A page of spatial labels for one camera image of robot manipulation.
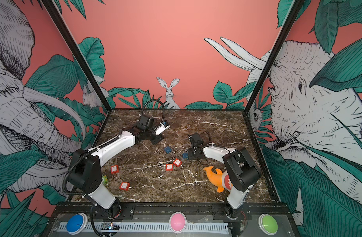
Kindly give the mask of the blue padlock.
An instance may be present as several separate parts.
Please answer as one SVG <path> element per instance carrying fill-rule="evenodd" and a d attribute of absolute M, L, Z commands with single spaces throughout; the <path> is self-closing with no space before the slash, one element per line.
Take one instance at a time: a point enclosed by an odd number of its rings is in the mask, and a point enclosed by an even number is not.
<path fill-rule="evenodd" d="M 172 151 L 172 148 L 167 146 L 167 147 L 164 148 L 164 151 L 165 151 L 166 154 L 169 154 Z"/>
<path fill-rule="evenodd" d="M 182 158 L 183 158 L 184 160 L 188 160 L 188 159 L 189 159 L 188 152 L 183 153 L 183 154 L 182 154 Z"/>

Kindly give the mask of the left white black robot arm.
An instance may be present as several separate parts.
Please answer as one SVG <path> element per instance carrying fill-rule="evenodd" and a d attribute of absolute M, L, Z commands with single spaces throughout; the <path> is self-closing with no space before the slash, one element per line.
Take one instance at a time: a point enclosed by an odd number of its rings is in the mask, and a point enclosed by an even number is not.
<path fill-rule="evenodd" d="M 159 99 L 151 99 L 143 104 L 136 123 L 122 128 L 115 137 L 101 145 L 87 150 L 78 149 L 73 153 L 62 182 L 62 191 L 65 194 L 84 196 L 94 206 L 101 208 L 109 218 L 120 214 L 120 201 L 106 187 L 102 169 L 112 163 L 112 158 L 141 141 L 148 140 L 156 145 L 164 138 L 162 133 L 170 124 L 165 120 L 164 114 L 160 120 L 147 116 L 144 111 L 150 104 L 165 112 L 164 103 Z"/>

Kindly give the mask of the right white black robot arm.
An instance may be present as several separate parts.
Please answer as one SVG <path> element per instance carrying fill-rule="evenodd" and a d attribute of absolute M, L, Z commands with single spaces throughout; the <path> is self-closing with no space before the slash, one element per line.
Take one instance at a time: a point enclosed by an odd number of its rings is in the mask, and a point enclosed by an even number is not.
<path fill-rule="evenodd" d="M 225 172 L 218 168 L 213 172 L 213 166 L 205 167 L 204 171 L 208 180 L 217 187 L 217 192 L 230 192 L 224 209 L 228 218 L 236 219 L 243 212 L 249 191 L 262 176 L 260 168 L 244 147 L 234 149 L 211 141 L 204 142 L 198 133 L 190 135 L 188 139 L 191 143 L 187 149 L 189 160 L 213 159 L 224 164 Z"/>

